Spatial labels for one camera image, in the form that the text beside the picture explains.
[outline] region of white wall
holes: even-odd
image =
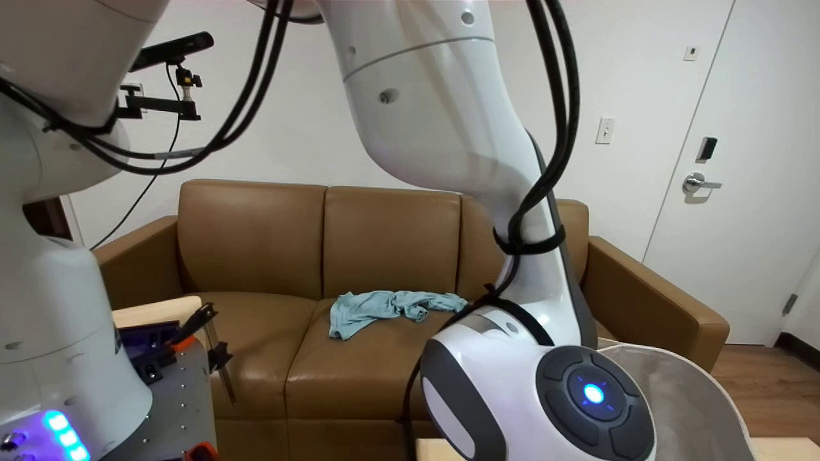
[[[784,331],[820,352],[820,252],[797,296],[799,299],[784,321]]]
[[[570,2],[584,77],[584,118],[578,157],[560,187],[593,208],[596,234],[634,257],[643,257],[687,124],[711,64],[708,0],[596,0]],[[551,98],[540,52],[524,0],[492,0],[506,77],[526,126],[551,151]],[[202,75],[197,93],[206,124],[182,129],[182,147],[200,147],[215,133],[245,83],[260,10],[245,0],[174,0],[151,42],[209,28],[215,48],[191,57]],[[699,47],[699,61],[684,48]],[[151,94],[170,94],[161,73],[132,77]],[[612,147],[596,147],[597,118],[615,118]],[[134,147],[161,150],[170,115],[132,124]],[[260,182],[320,182],[403,187],[375,167],[352,124],[334,47],[327,28],[289,28],[282,73],[256,126],[227,153],[180,178],[164,178],[123,230],[174,214],[180,182],[230,178]],[[98,240],[134,203],[143,178],[120,174],[72,196],[79,234]]]

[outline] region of wooden floor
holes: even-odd
[[[780,349],[728,345],[713,377],[757,439],[812,439],[820,447],[820,372]]]

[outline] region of brown leather couch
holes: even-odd
[[[599,333],[655,344],[711,369],[728,324],[608,240],[589,239],[581,203],[560,203],[573,270]],[[443,325],[384,321],[329,339],[344,293],[429,290],[474,299],[503,257],[485,214],[461,196],[188,182],[180,217],[161,217],[98,252],[116,307],[200,296],[236,358],[239,402],[214,379],[227,458],[403,458],[403,389]],[[419,435],[430,435],[412,392]]]

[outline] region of led light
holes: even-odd
[[[89,461],[92,458],[84,447],[78,447],[69,457],[72,457],[72,461]]]
[[[599,402],[605,402],[605,389],[603,386],[597,386],[597,385],[588,385],[584,386],[584,398],[593,402],[593,406],[599,406]]]
[[[60,431],[68,431],[68,429],[69,429],[69,421],[68,421],[68,416],[52,411],[52,413],[46,413],[46,426],[50,426],[55,433],[60,433]]]
[[[72,447],[79,443],[79,439],[78,439],[74,431],[64,431],[64,433],[60,435],[60,443],[61,443],[64,448],[72,448]]]

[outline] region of light blue cloth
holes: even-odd
[[[347,340],[357,335],[361,329],[375,321],[388,317],[410,317],[421,324],[430,310],[460,313],[467,299],[460,296],[438,296],[438,293],[389,293],[375,290],[361,296],[342,296],[330,307],[330,331],[329,335],[337,340]]]

